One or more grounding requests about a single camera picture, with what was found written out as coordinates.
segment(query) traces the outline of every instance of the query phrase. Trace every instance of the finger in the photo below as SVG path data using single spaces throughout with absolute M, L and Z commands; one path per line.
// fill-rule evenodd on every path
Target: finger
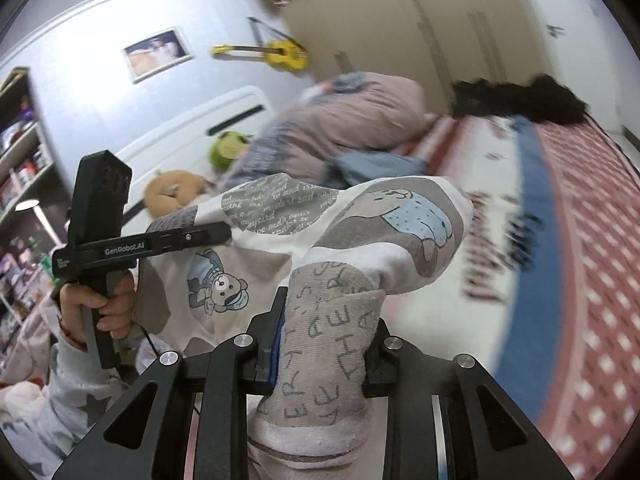
M 112 339 L 124 339 L 129 334 L 130 330 L 131 330 L 131 323 L 117 330 L 111 330 L 110 335 Z
M 100 308 L 107 303 L 107 298 L 98 294 L 86 285 L 67 283 L 60 290 L 60 304 L 65 306 L 87 306 Z
M 110 332 L 111 330 L 118 330 L 131 323 L 131 312 L 125 312 L 120 316 L 105 316 L 98 324 L 98 330 L 103 332 Z
M 133 309 L 133 292 L 122 296 L 111 298 L 107 304 L 100 308 L 100 314 L 103 316 L 119 316 L 128 310 Z
M 135 288 L 135 283 L 133 281 L 133 275 L 130 270 L 122 277 L 122 279 L 118 282 L 118 284 L 113 289 L 113 293 L 116 296 L 121 294 L 129 294 L 133 292 Z

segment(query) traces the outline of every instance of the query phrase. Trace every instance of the cartoon bear print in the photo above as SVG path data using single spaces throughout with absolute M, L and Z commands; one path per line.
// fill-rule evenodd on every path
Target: cartoon bear print
M 249 303 L 247 282 L 225 272 L 222 261 L 212 249 L 193 257 L 187 283 L 189 306 L 203 306 L 210 316 L 214 312 L 240 310 Z
M 420 238 L 426 261 L 437 247 L 444 247 L 453 235 L 449 217 L 433 202 L 405 189 L 374 191 L 358 197 L 344 214 L 345 218 L 380 217 L 400 233 Z

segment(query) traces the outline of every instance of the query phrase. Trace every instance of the guitar neck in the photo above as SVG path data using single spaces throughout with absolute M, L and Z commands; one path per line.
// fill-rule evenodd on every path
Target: guitar neck
M 270 48 L 268 46 L 234 46 L 233 50 L 241 50 L 243 52 L 265 52 L 267 54 L 284 54 L 281 48 Z

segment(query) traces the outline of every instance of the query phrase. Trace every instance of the orange plush toy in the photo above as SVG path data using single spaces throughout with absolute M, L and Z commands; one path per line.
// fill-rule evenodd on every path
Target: orange plush toy
M 158 218 L 188 206 L 207 189 L 207 182 L 189 171 L 158 173 L 145 188 L 143 202 L 149 214 Z

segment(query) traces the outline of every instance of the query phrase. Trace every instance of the star print sleeve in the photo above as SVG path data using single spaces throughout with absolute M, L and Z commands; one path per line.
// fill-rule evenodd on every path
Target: star print sleeve
M 40 414 L 2 425 L 4 436 L 36 480 L 62 461 L 124 390 L 117 374 L 97 370 L 63 338 L 52 348 L 49 391 Z
M 252 457 L 270 478 L 360 478 L 375 419 L 362 395 L 363 354 L 382 303 L 433 283 L 472 213 L 444 178 L 378 181 L 302 258 L 289 280 L 276 385 L 248 423 Z

